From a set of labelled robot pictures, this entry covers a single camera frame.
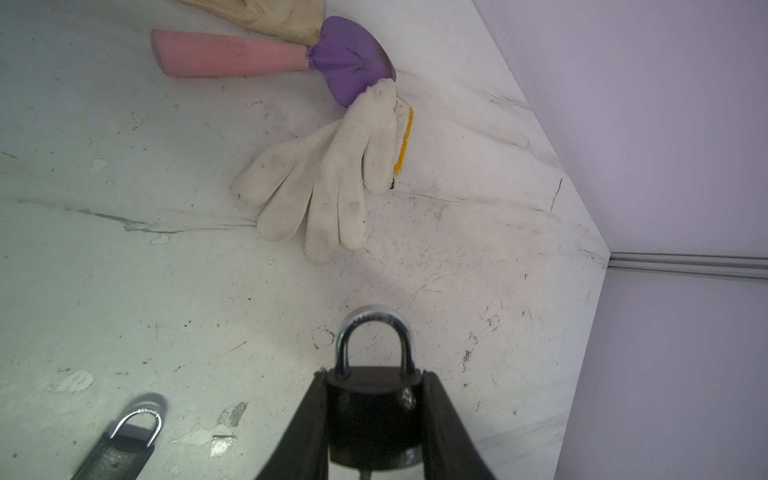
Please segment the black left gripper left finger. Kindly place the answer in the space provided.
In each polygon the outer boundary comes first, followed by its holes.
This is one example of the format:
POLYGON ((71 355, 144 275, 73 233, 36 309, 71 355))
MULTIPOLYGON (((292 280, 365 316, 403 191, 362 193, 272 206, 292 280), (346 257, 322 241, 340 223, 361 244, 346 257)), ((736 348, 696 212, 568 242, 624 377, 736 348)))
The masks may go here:
POLYGON ((314 378, 258 480, 329 478, 326 370, 314 378))

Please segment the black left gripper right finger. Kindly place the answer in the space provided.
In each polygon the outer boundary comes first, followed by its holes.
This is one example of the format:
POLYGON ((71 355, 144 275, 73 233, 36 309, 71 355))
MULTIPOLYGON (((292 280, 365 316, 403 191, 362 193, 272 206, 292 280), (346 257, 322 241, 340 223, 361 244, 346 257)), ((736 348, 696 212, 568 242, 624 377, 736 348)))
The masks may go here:
POLYGON ((493 480, 458 413, 433 372, 422 376, 422 456, 427 480, 493 480))

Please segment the black padlock silver shackle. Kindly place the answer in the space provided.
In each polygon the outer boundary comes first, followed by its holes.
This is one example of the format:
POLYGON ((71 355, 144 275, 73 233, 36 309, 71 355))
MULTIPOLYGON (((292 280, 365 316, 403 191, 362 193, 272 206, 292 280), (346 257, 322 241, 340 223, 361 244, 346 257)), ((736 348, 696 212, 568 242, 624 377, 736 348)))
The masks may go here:
POLYGON ((332 462, 358 470, 405 469, 422 462, 422 373, 415 366, 412 330, 395 310, 369 305, 342 322, 335 366, 328 373, 329 451, 332 462), (397 366, 352 366, 349 342, 368 322, 391 327, 400 342, 397 366))

